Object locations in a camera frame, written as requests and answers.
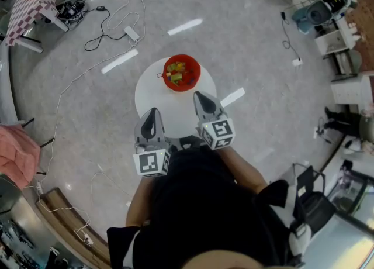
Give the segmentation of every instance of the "pink cloth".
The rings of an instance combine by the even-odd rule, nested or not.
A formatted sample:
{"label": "pink cloth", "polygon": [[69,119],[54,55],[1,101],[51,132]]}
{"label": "pink cloth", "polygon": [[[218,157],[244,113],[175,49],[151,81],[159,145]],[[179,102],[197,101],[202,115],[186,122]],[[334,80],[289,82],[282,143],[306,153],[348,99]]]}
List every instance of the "pink cloth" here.
{"label": "pink cloth", "polygon": [[40,146],[21,125],[0,126],[0,172],[20,189],[31,182],[39,163]]}

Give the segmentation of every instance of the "wooden edge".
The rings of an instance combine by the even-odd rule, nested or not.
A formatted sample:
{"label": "wooden edge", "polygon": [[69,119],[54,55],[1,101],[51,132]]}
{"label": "wooden edge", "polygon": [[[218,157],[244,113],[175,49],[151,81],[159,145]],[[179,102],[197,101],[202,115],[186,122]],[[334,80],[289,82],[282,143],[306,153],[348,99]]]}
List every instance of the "wooden edge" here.
{"label": "wooden edge", "polygon": [[[49,192],[49,194],[44,198],[47,201],[47,205],[50,209],[59,209],[59,208],[70,208],[65,204],[65,200],[58,191]],[[63,224],[70,232],[77,237],[74,230],[79,229],[86,224],[82,223],[80,218],[75,216],[75,213],[70,210],[60,210],[54,213],[54,216],[59,219],[61,224]],[[85,232],[93,240],[93,245],[88,247],[91,252],[95,253],[102,261],[110,265],[109,249],[107,245],[103,245],[95,235],[90,232],[90,229],[85,228]]]}
{"label": "wooden edge", "polygon": [[56,217],[55,214],[50,212],[50,208],[44,202],[41,205],[42,200],[36,202],[36,206],[39,209],[40,213],[44,216],[46,221],[54,228],[54,230],[67,242],[71,245],[77,253],[79,253],[84,259],[87,259],[87,263],[97,264],[95,269],[110,269],[110,266],[105,262],[100,260],[97,256],[93,254],[82,241],[80,241],[76,235],[72,235],[69,229],[67,229]]}
{"label": "wooden edge", "polygon": [[[65,206],[61,206],[61,205],[53,205],[53,203],[51,202],[50,200],[50,195],[52,194],[56,194],[58,196],[58,198],[60,198],[61,200],[63,200],[65,202],[65,200],[63,199],[63,195],[61,193],[61,191],[56,191],[58,188],[55,188],[51,191],[49,191],[47,194],[44,194],[42,197],[41,197],[41,200],[40,202],[43,202],[44,206],[46,206],[49,210],[53,210],[53,209],[58,209],[58,208],[71,208],[71,205],[68,204],[68,205],[65,205]],[[95,257],[97,259],[100,259],[100,261],[104,262],[106,265],[110,266],[110,258],[109,258],[109,250],[108,248],[105,246],[105,248],[107,249],[106,251],[102,251],[100,250],[97,246],[95,247],[95,240],[96,239],[93,239],[93,246],[87,246],[86,244],[84,244],[80,239],[79,237],[75,234],[75,232],[73,231],[74,227],[70,226],[66,221],[65,219],[61,216],[61,214],[59,214],[60,211],[56,211],[56,212],[53,212],[53,216],[57,219],[57,221],[59,222],[59,224],[61,226],[64,227],[64,229],[67,231],[67,233],[69,233],[73,238],[75,238],[77,241],[79,241],[79,243],[81,243],[84,248],[86,250],[88,250],[91,254],[95,255]],[[77,214],[77,212],[71,212],[73,216],[75,216]],[[76,218],[79,220],[79,222],[81,223],[81,226],[84,226],[86,224],[86,221],[84,221],[81,217],[79,218]]]}
{"label": "wooden edge", "polygon": [[[61,189],[56,188],[56,192],[59,194],[59,196],[61,197],[61,199],[65,202],[66,206],[68,208],[71,208],[72,205],[66,199],[65,195],[61,192]],[[83,225],[86,224],[86,221],[81,217],[81,215],[79,215],[79,213],[75,209],[71,209],[70,211],[75,215],[75,217],[77,217],[83,223]],[[91,228],[90,226],[88,226],[86,228],[89,230],[89,232],[93,236],[95,236],[104,246],[106,246],[108,248],[108,243],[106,241],[104,241],[103,238],[101,238],[100,235],[97,234],[97,232],[93,230],[93,228]]]}

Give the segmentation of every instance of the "white plug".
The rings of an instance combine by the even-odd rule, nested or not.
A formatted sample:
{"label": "white plug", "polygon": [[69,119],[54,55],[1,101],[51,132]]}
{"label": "white plug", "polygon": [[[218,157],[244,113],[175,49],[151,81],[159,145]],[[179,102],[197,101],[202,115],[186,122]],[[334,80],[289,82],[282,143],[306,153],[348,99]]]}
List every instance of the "white plug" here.
{"label": "white plug", "polygon": [[317,131],[318,131],[318,128],[315,127],[315,128],[314,128],[314,132],[313,132],[313,139],[316,139],[316,138],[317,138]]}
{"label": "white plug", "polygon": [[303,64],[303,60],[301,60],[299,58],[295,59],[295,60],[292,60],[292,64],[293,64],[293,66],[298,67],[298,66]]}
{"label": "white plug", "polygon": [[92,241],[91,237],[87,233],[84,233],[84,243],[86,243],[86,245],[88,246],[91,246],[94,243],[94,241]]}

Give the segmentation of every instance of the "white round table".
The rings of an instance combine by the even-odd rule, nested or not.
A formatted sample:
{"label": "white round table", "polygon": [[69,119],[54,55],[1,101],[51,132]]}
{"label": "white round table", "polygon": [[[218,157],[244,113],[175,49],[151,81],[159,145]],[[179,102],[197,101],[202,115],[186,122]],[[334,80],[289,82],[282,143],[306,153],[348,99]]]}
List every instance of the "white round table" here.
{"label": "white round table", "polygon": [[162,116],[165,137],[183,138],[195,134],[198,126],[193,93],[200,90],[217,97],[217,91],[212,77],[201,65],[201,75],[194,88],[184,92],[169,89],[162,77],[157,78],[168,59],[158,60],[143,72],[135,89],[135,107],[140,117],[156,107]]}

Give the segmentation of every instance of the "marble floor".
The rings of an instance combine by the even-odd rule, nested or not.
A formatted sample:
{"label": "marble floor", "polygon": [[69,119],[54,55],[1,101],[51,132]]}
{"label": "marble floor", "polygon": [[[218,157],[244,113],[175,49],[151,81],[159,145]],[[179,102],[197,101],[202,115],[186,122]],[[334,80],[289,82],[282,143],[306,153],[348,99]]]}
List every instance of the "marble floor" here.
{"label": "marble floor", "polygon": [[[89,8],[105,6],[111,14],[127,0],[86,0]],[[285,35],[280,12],[290,0],[144,0],[146,35],[138,43],[138,55],[102,74],[104,62],[88,71],[62,95],[54,159],[44,191],[60,187],[72,205],[87,211],[91,226],[106,238],[106,229],[123,226],[126,203],[137,188],[132,154],[134,126],[139,117],[134,105],[137,81],[146,68],[174,54],[193,56],[207,68],[223,99],[243,87],[245,95],[226,107],[237,137],[233,147],[256,166],[268,181],[275,180],[292,162],[320,168],[334,149],[313,139],[314,127],[324,107],[335,109],[330,80],[334,68],[323,60],[314,35],[303,35],[290,23],[290,39],[303,60],[295,69],[295,54],[282,46]],[[142,36],[143,5],[130,0],[111,22],[116,25],[129,12],[138,12],[135,31]],[[126,38],[104,38],[95,51],[84,44],[100,35],[104,12],[90,12],[74,29],[64,33],[54,24],[38,23],[30,36],[42,41],[44,52],[24,47],[10,50],[15,101],[21,119],[35,117],[27,128],[43,143],[53,136],[56,106],[62,90],[101,60],[130,48]],[[129,15],[113,37],[133,25]],[[201,24],[169,35],[168,31],[200,19]],[[330,134],[333,140],[339,134]],[[51,147],[42,150],[40,170],[47,170]],[[103,172],[123,190],[116,188]]]}

